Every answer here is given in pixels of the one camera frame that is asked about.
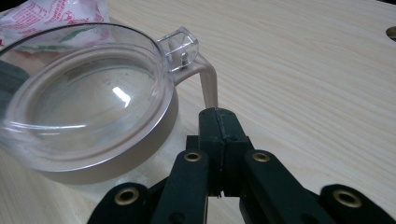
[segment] glass teapot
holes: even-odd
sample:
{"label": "glass teapot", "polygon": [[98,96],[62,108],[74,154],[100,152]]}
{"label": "glass teapot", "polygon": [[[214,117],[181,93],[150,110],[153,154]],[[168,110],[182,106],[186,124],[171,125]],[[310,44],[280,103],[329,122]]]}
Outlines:
{"label": "glass teapot", "polygon": [[200,74],[218,105],[214,67],[181,27],[153,40],[121,25],[50,29],[0,51],[0,148],[66,184],[121,175],[172,131],[175,86]]}

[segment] light wood tabletop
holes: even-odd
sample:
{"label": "light wood tabletop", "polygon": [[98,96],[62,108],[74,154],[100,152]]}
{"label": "light wood tabletop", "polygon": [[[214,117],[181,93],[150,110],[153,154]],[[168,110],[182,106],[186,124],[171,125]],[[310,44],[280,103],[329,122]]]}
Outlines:
{"label": "light wood tabletop", "polygon": [[[307,189],[339,183],[396,218],[396,6],[375,0],[107,1],[114,22],[156,39],[188,28],[216,68],[219,107]],[[199,77],[177,86],[197,134]],[[86,223],[96,203],[0,152],[0,223]],[[211,198],[208,223],[243,223]]]}

